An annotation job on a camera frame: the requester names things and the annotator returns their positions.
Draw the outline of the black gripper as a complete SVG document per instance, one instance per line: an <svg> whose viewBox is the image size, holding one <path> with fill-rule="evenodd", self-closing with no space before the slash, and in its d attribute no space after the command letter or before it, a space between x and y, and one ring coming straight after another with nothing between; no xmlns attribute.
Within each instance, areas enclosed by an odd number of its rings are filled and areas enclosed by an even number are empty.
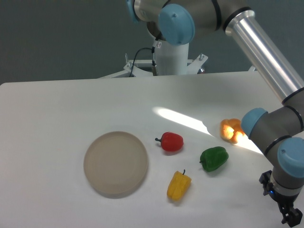
<svg viewBox="0 0 304 228"><path fill-rule="evenodd" d="M288 189L280 185L272 175L272 171L261 174L259 182L263 186L263 195L269 195L278 203L280 213L283 216L282 224L300 224L300 210L294 208L294 202L300 194L302 187Z"/></svg>

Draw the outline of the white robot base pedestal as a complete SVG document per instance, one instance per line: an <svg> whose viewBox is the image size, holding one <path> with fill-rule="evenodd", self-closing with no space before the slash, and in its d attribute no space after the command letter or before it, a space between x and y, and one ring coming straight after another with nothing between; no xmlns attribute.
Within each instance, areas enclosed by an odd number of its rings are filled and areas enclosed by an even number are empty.
<svg viewBox="0 0 304 228"><path fill-rule="evenodd" d="M215 68L207 55L200 53L196 58L189 59L188 53L189 44L173 46L166 41L154 41L152 47L137 50L132 59L126 54L121 71L101 78L186 76L223 72L223 67L217 65Z"/></svg>

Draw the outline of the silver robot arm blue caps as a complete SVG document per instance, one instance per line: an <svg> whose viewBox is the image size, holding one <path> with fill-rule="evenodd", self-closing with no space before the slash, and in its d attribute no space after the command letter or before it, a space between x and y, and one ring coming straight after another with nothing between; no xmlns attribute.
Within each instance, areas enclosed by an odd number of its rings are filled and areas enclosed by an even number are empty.
<svg viewBox="0 0 304 228"><path fill-rule="evenodd" d="M180 46L195 37L223 29L243 50L282 101L271 113L255 108L244 115L241 127L273 165L260 176L264 194L278 203L282 223L299 225L302 212L294 201L304 186L304 82L243 0L129 0L134 22L145 21L156 39Z"/></svg>

